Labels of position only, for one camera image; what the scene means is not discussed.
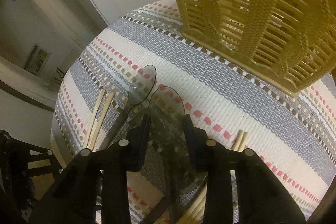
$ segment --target plastic basket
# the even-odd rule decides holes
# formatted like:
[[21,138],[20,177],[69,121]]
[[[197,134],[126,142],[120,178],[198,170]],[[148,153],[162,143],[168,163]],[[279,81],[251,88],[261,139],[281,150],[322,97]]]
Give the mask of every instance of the plastic basket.
[[177,0],[183,34],[295,96],[336,66],[336,0]]

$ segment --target metal screw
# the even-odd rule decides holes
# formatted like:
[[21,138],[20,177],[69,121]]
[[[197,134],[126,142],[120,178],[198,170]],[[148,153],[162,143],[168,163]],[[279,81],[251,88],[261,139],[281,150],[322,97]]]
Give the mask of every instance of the metal screw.
[[245,153],[245,155],[247,155],[247,156],[249,156],[249,157],[251,157],[251,156],[253,156],[254,155],[254,152],[253,152],[253,150],[252,149],[245,149],[244,150],[244,153]]
[[118,142],[120,146],[127,146],[129,144],[129,141],[126,139],[122,139]]
[[210,146],[210,147],[213,147],[213,146],[216,145],[216,141],[215,140],[207,140],[206,141],[206,145]]
[[88,148],[85,148],[81,151],[81,156],[86,157],[90,154],[91,150]]

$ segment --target basket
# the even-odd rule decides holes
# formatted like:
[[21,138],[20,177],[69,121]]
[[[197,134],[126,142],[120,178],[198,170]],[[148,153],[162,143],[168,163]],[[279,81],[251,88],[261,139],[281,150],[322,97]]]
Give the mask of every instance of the basket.
[[177,0],[183,35],[291,96],[336,66],[336,0]]

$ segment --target wooden chopstick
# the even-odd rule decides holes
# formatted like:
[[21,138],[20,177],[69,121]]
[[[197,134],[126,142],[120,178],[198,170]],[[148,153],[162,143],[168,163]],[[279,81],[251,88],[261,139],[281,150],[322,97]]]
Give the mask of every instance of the wooden chopstick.
[[104,94],[105,94],[105,90],[101,89],[100,92],[99,92],[96,104],[94,105],[94,109],[93,109],[92,114],[91,114],[91,118],[90,118],[89,126],[87,128],[87,133],[86,133],[83,148],[87,148],[87,145],[89,143],[89,138],[90,138],[90,135],[91,135],[93,123],[95,122],[95,117],[97,115],[97,111],[98,111],[98,108],[101,104],[101,101],[103,99]]
[[[232,146],[232,150],[234,151],[243,151],[248,132],[239,130],[236,138],[236,142]],[[196,224],[201,219],[202,215],[204,214],[205,210],[205,201],[206,201],[206,193],[207,193],[207,185],[204,186],[200,194],[197,196],[196,200],[193,204],[188,208],[188,210],[184,213],[184,215],[180,218],[180,220],[176,224]]]
[[98,120],[98,123],[97,123],[97,126],[96,126],[96,129],[94,131],[94,134],[92,136],[92,139],[91,139],[91,143],[90,143],[90,146],[89,148],[92,150],[96,144],[96,140],[97,140],[97,137],[98,137],[98,134],[99,134],[99,131],[101,129],[101,125],[103,124],[103,121],[104,121],[104,118],[106,116],[106,113],[111,105],[111,102],[113,100],[113,97],[114,97],[114,94],[113,93],[110,93],[106,99],[106,102],[105,102],[105,105],[103,107],[103,110],[102,110],[102,113],[100,115],[100,118]]

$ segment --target transparent spoon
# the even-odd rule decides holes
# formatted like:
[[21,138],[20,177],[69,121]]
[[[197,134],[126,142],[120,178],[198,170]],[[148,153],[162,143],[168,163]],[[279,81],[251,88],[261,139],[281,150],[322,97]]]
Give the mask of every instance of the transparent spoon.
[[106,149],[112,143],[120,128],[126,121],[129,112],[133,107],[140,105],[151,93],[156,80],[156,69],[153,65],[142,68],[142,73],[138,73],[133,79],[128,90],[127,104],[118,115],[105,139],[98,150]]
[[151,131],[162,147],[163,168],[166,182],[166,199],[170,223],[174,224],[182,215],[179,189],[179,163],[175,144],[184,130],[185,110],[181,97],[169,87],[157,89],[150,100],[148,113]]

